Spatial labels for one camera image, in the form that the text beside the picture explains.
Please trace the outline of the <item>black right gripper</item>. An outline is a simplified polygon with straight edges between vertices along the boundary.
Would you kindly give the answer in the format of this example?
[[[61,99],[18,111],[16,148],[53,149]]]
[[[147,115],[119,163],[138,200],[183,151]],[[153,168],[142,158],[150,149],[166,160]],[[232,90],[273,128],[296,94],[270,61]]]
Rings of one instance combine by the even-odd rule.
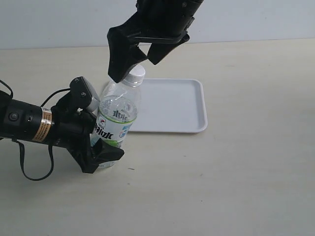
[[[139,63],[160,63],[169,53],[190,40],[188,28],[201,0],[138,0],[137,11],[107,33],[108,75],[120,83]],[[146,54],[138,43],[151,43]]]

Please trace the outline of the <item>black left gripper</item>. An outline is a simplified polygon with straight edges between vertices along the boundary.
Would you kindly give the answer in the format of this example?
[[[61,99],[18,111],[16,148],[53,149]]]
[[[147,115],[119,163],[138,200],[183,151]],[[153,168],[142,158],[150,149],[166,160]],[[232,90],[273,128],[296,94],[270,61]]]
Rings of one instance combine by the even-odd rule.
[[[97,169],[97,164],[115,162],[124,155],[124,150],[111,146],[104,140],[98,140],[90,146],[90,134],[95,128],[96,115],[72,107],[70,94],[59,99],[51,110],[55,121],[54,146],[65,148],[83,173],[92,174]]]

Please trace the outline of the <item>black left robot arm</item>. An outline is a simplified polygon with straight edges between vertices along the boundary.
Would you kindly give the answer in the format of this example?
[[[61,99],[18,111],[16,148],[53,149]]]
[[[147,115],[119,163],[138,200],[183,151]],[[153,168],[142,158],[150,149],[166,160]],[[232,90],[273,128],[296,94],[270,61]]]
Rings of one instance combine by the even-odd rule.
[[[0,137],[19,145],[20,166],[24,167],[25,147],[22,141],[65,148],[82,172],[92,174],[99,164],[117,161],[124,151],[102,139],[91,145],[90,135],[96,116],[83,102],[76,102],[68,92],[51,109],[12,99],[0,93]]]

